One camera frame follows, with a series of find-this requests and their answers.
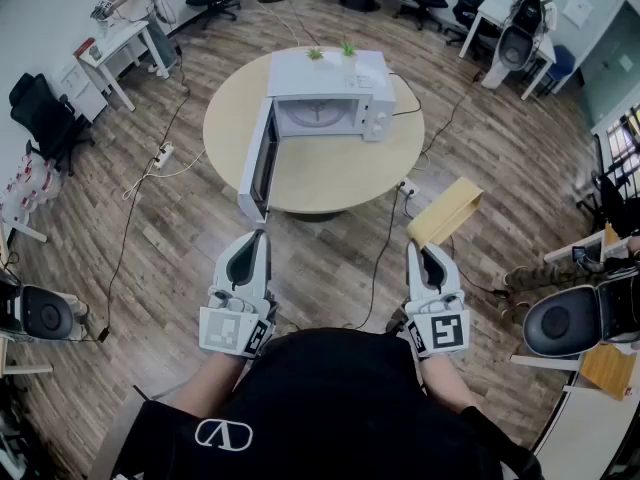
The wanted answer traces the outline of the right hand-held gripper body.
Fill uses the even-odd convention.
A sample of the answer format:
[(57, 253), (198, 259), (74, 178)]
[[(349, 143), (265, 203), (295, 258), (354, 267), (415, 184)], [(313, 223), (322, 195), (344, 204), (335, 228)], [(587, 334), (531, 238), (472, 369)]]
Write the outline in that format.
[(406, 329), (418, 358), (469, 347), (470, 311), (464, 297), (463, 291), (454, 291), (406, 304)]

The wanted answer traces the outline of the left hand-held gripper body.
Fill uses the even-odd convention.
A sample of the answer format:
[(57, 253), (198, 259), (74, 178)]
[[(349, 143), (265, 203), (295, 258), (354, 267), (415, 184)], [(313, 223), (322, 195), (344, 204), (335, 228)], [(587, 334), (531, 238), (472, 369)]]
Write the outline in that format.
[(211, 286), (207, 306), (200, 307), (202, 349), (254, 359), (275, 330), (278, 307), (273, 295), (241, 297)]

